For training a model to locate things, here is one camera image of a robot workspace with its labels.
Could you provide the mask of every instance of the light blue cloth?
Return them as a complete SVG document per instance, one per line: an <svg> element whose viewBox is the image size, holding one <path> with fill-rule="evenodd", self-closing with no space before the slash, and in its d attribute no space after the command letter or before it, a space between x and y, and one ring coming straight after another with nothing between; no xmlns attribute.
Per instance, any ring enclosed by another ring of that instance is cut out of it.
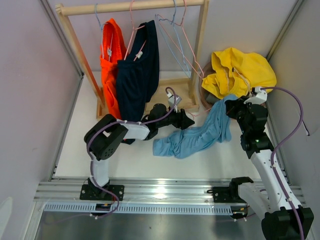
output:
<svg viewBox="0 0 320 240"><path fill-rule="evenodd" d="M230 119L226 115L227 100L236 100L233 94L216 102L210 110L203 126L178 130L171 135L153 141L154 156L175 156L184 159L191 154L211 147L216 141L231 140Z"/></svg>

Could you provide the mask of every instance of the pink hanger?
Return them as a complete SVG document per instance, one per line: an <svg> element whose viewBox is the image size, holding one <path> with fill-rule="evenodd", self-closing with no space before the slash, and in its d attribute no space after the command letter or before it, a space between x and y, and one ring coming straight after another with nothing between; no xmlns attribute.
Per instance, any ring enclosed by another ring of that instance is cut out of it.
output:
<svg viewBox="0 0 320 240"><path fill-rule="evenodd" d="M184 2L184 13L183 13L183 16L182 16L182 19L181 19L181 23L178 24L178 23L175 23L173 22L173 24L177 25L177 26L180 26L182 28L182 31L183 31L183 34L184 34L184 37L189 45L189 48L191 49L191 52L192 52L192 55L193 55L193 59L195 61L195 63L198 65L198 67L200 68L201 70L201 73L202 73L202 76L200 76L200 74L198 73L198 71L192 66L192 64L190 63L190 61L185 57L185 60L190 64L190 66L192 67L192 69L195 71L195 73L200 77L200 78L203 78L205 76L204 74L204 71L202 70L200 64L197 62L196 60L196 55L190 45L190 42L189 42L189 39L187 37L187 34L185 32L185 29L184 29L184 20L185 20L185 15L186 15L186 11L187 11L187 3L186 3L186 0L183 0ZM158 23L160 24L160 26L162 27L162 29L164 30L164 32L166 33L166 35L170 38L170 40L173 42L173 44L176 46L176 48L179 50L179 52L182 54L182 51L181 49L178 47L178 45L175 43L175 41L172 39L172 37L169 35L169 33L166 31L165 27L162 25L161 21L158 21Z"/></svg>
<svg viewBox="0 0 320 240"><path fill-rule="evenodd" d="M133 38L133 36L134 36L135 30L142 29L142 28L144 27L144 26L140 26L140 27L135 28L134 18L133 18L133 14L132 14L132 4L134 3L134 1L135 1L135 0L132 0L131 3L130 3L130 18L131 18L131 24L132 24L132 34L131 34L131 37L130 37L130 40L129 40L128 47L126 48L124 60L126 60L126 58L127 58L128 51L129 51L129 48L130 48L130 45L131 45L132 38ZM144 41L144 43L142 44L142 47L140 48L140 50L138 51L138 53L135 55L135 58L134 58L133 61L135 61L135 60L137 59L138 54L142 51L142 48L145 46L145 44L146 44L146 41Z"/></svg>

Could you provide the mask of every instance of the orange shirt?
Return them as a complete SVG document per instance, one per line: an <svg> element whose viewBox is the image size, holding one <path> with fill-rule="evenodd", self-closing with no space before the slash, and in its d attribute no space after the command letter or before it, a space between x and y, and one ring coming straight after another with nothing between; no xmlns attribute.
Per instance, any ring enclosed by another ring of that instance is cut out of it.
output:
<svg viewBox="0 0 320 240"><path fill-rule="evenodd" d="M118 60L124 59L127 49L121 29L113 18L104 24L102 34L100 66L103 94L109 113L116 119L122 119L116 92L117 64Z"/></svg>

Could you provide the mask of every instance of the wooden frame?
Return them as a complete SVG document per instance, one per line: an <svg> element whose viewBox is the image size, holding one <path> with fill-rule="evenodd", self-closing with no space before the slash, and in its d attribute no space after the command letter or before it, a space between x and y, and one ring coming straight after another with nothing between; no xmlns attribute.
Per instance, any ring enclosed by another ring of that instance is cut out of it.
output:
<svg viewBox="0 0 320 240"><path fill-rule="evenodd" d="M193 59L192 66L198 70L196 61L198 62L201 55L202 44L205 34L205 23L208 15L210 0L186 0L187 6L200 6L198 26L195 39L195 59ZM183 0L176 0L177 7L184 7ZM99 87L97 81L92 73L92 70L88 64L84 51L79 43L77 35L74 28L69 20L68 16L75 15L85 15L85 14L94 14L95 7L97 13L114 13L114 12L123 12L130 10L130 2L120 2L120 3L107 3L107 4L98 4L95 6L92 5L82 5L82 6L63 6L61 3L55 6L55 10L60 19L61 25L64 29L64 32L71 44L75 55L84 71L84 74L88 78L93 92L97 97L97 108L96 108L96 117L101 119L105 114L108 113L108 108L105 103L105 98L103 94L102 87ZM163 9L163 8L174 8L174 2L172 0L146 0L146 1L136 1L132 10L148 10L148 9ZM165 93L165 88L167 86L174 85L174 90L176 93L181 96L182 102L179 104L180 108L184 108L189 112L197 112L199 110L198 97L195 92L195 83L197 80L197 74L194 70L191 72L191 78L175 78L175 79L160 79L159 87L155 94L152 96L150 102L145 105L145 114L148 114L152 109L153 105L156 103L162 103L168 105L168 97Z"/></svg>

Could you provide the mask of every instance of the blue hanger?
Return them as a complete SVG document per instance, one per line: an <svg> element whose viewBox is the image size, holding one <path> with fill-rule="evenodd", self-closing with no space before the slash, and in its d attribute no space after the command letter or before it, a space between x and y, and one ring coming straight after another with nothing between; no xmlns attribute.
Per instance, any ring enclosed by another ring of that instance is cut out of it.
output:
<svg viewBox="0 0 320 240"><path fill-rule="evenodd" d="M94 14L95 14L96 19L98 20L99 27L100 27L101 32L102 32L103 31L103 26L101 25L101 22L99 20L98 14L97 14L97 5L98 5L98 3L96 3L95 6L94 6Z"/></svg>
<svg viewBox="0 0 320 240"><path fill-rule="evenodd" d="M174 30L174 32L175 32L175 35L176 35L176 37L177 37L177 39L178 39L178 42L179 42L179 45L180 45L180 49L181 49L181 53L182 53L182 57L183 57L183 63L184 63L184 65L186 66L188 73L187 73L186 70L182 67L182 65L181 65L180 62L178 61L176 55L174 54L174 52L172 51L171 47L169 46L169 44L168 44L168 42L167 42L167 40L166 40L166 38L165 38L165 36L164 36L164 33L162 32L161 27L159 26L159 24L158 24L158 27L159 27L159 29L160 29L160 33L161 33L162 37L164 38L164 41L165 41L166 45L167 45L168 48L170 49L170 51L171 51L172 55L174 56L175 60L177 61L177 63L178 63L179 66L181 67L181 69L184 71L184 73L187 75L187 77L190 78L190 77L191 77L191 73L190 73L189 67L188 67L188 65L187 65L187 63L186 63L186 61L185 61L185 58L186 58L186 57L185 57L185 55L184 55L184 51L183 51L183 48L182 48L182 45L181 45L181 42L180 42L179 35L178 35L177 30L176 30L176 28L175 28L175 18L176 18L176 13L177 13L177 4L176 4L176 1L175 1L175 0L173 0L173 2L174 2L174 14L173 14L172 20L169 20L169 19L167 19L167 18L159 18L158 15L155 15L155 18L156 18L156 20L157 20L157 23L158 23L158 21L168 21L171 25L173 25L173 30Z"/></svg>

